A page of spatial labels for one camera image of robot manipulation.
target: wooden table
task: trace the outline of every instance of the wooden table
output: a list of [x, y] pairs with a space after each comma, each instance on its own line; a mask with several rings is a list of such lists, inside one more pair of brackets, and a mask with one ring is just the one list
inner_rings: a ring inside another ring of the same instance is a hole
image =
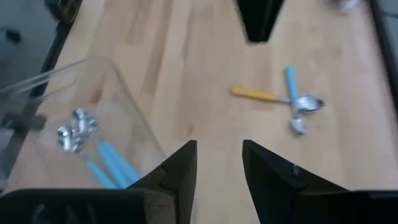
[[[342, 16], [329, 1], [287, 0], [271, 41], [254, 45], [233, 2], [84, 0], [57, 67], [113, 59], [167, 154], [198, 140], [197, 223], [258, 223], [243, 139], [347, 189], [397, 189], [397, 121], [367, 5]], [[228, 93], [247, 86], [286, 95], [290, 63], [298, 89], [326, 102], [305, 116], [301, 138], [289, 131], [288, 106]], [[35, 167], [18, 160], [21, 169]]]

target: wood grain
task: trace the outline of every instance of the wood grain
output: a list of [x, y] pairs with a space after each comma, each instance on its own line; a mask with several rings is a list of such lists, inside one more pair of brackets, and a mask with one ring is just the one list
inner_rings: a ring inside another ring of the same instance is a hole
[[[84, 0], [57, 66], [90, 55], [120, 66], [168, 155], [198, 140], [195, 223], [258, 223], [243, 139], [351, 190], [398, 188], [397, 121], [366, 4], [342, 16], [327, 0], [287, 0], [271, 41], [254, 45], [232, 0]], [[286, 95], [290, 63], [299, 91], [326, 102], [304, 116], [301, 138], [288, 106], [229, 95], [231, 86]], [[34, 185], [18, 176], [29, 164], [18, 160], [14, 188]]]

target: blue handle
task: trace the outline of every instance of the blue handle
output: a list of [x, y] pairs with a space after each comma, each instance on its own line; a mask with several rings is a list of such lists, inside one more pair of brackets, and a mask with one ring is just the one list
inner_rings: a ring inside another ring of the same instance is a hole
[[114, 161], [114, 163], [116, 163], [120, 172], [122, 172], [125, 178], [127, 178], [130, 185], [140, 179], [140, 175], [137, 170], [135, 170], [135, 168], [133, 168], [133, 166], [131, 166], [130, 163], [123, 156], [118, 154], [118, 152], [109, 142], [103, 141], [101, 144], [103, 145], [103, 147], [108, 148], [108, 156]]
[[286, 68], [286, 82], [290, 93], [290, 99], [292, 100], [292, 103], [294, 103], [299, 97], [296, 86], [294, 65], [288, 65]]
[[92, 160], [87, 159], [86, 164], [91, 173], [97, 178], [97, 181], [106, 189], [118, 189], [116, 184], [109, 179], [104, 171], [101, 170]]
[[104, 160], [105, 165], [111, 171], [113, 177], [116, 180], [116, 183], [122, 188], [125, 189], [130, 186], [129, 182], [126, 178], [124, 178], [123, 173], [118, 168], [117, 161], [114, 161], [112, 156], [109, 154], [111, 148], [109, 148], [109, 144], [104, 141], [98, 144], [98, 150], [101, 154], [102, 160]]

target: yellow handle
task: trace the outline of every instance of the yellow handle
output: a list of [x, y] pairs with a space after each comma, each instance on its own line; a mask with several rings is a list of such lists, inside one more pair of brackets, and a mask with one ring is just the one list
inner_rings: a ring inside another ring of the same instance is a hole
[[245, 87], [232, 87], [231, 93], [234, 96], [244, 96], [256, 100], [278, 101], [278, 96], [271, 93], [264, 93], [262, 91], [254, 90]]

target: transparent bin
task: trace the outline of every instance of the transparent bin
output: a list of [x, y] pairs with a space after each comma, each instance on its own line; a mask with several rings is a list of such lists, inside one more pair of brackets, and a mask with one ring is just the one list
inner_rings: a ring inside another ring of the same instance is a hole
[[[44, 94], [29, 96], [46, 85]], [[5, 192], [34, 188], [102, 188], [81, 156], [57, 142], [57, 129], [71, 124], [72, 112], [83, 108], [94, 115], [103, 139], [132, 165], [140, 177], [165, 159], [115, 63], [92, 57], [53, 70], [0, 91], [11, 103], [25, 104], [25, 114], [44, 116], [42, 129], [28, 132], [7, 180]], [[82, 154], [113, 177], [90, 138]]]

